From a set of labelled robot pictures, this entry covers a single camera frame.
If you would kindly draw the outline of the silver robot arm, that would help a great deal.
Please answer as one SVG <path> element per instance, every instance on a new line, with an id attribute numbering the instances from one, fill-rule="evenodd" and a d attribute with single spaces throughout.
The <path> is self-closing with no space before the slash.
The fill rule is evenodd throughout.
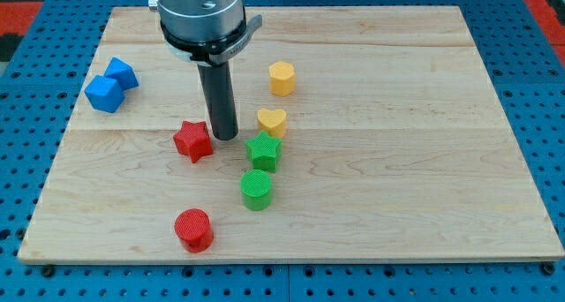
<path id="1" fill-rule="evenodd" d="M 165 41 L 181 59 L 218 66 L 239 54 L 262 27 L 246 17 L 243 0 L 148 0 Z"/>

